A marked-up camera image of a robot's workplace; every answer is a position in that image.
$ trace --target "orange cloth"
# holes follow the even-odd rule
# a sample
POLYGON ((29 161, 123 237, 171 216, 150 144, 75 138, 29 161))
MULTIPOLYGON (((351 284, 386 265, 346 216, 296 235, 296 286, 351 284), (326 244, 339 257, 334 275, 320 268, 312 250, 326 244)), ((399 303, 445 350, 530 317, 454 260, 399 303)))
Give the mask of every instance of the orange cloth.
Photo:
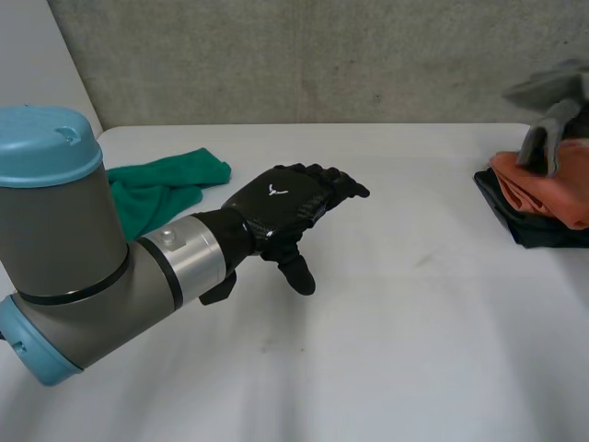
POLYGON ((517 153, 500 152, 491 160, 503 196, 518 212, 553 216, 568 228, 589 227, 589 140, 565 140, 559 146, 559 171, 538 177, 515 165, 517 153))

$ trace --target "black ring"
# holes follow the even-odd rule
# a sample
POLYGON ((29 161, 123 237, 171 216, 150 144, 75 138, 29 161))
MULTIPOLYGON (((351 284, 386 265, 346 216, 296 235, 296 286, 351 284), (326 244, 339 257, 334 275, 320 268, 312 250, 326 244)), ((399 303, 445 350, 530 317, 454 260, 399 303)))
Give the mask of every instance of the black ring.
POLYGON ((57 295, 54 297, 39 297, 37 295, 28 295, 18 289, 17 292, 25 301, 31 304, 37 304, 39 306, 61 306, 62 304, 70 304, 72 302, 81 301, 82 299, 92 297, 95 294, 109 288, 111 285, 119 281, 125 272, 127 272, 130 263, 131 253, 129 252, 129 246, 127 246, 127 254, 125 255, 125 259, 122 260, 119 268, 104 278, 102 281, 98 281, 90 287, 82 288, 81 290, 75 290, 74 292, 66 293, 64 295, 57 295))
POLYGON ((182 295, 182 287, 180 286, 180 282, 174 269, 167 261, 166 256, 159 247, 154 244, 150 239, 146 237, 141 237, 137 239, 137 242, 144 246, 149 254, 156 260, 157 265, 159 268, 162 269, 164 276, 166 277, 167 284, 169 285, 169 290, 172 292, 172 298, 174 299, 174 310, 178 310, 182 307, 182 302, 184 302, 184 296, 182 295))

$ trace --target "gray concrete wall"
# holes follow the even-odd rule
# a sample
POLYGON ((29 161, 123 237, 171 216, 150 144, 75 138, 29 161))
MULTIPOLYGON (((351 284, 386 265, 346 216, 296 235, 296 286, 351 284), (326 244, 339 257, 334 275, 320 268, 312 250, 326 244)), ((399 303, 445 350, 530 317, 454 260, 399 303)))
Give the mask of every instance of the gray concrete wall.
POLYGON ((49 0, 106 128, 526 122, 504 87, 587 55, 587 0, 49 0))

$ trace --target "stack of clothes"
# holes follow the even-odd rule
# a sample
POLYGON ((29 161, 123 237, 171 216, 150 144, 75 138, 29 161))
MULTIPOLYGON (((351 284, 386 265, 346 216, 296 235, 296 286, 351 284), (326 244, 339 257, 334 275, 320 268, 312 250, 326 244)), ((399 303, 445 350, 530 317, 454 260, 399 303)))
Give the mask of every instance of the stack of clothes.
POLYGON ((543 111, 519 152, 474 176, 516 243, 589 248, 589 63, 567 61, 503 94, 543 111))

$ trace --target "white logo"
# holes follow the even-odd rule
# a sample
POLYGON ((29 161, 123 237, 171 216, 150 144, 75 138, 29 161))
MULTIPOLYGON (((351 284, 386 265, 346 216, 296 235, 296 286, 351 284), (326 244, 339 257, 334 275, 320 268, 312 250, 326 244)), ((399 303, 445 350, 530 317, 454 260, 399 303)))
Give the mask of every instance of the white logo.
POLYGON ((270 191, 270 193, 268 193, 270 196, 273 195, 284 195, 285 193, 288 193, 288 191, 275 191, 272 187, 272 185, 270 185, 270 187, 268 188, 268 190, 270 191))

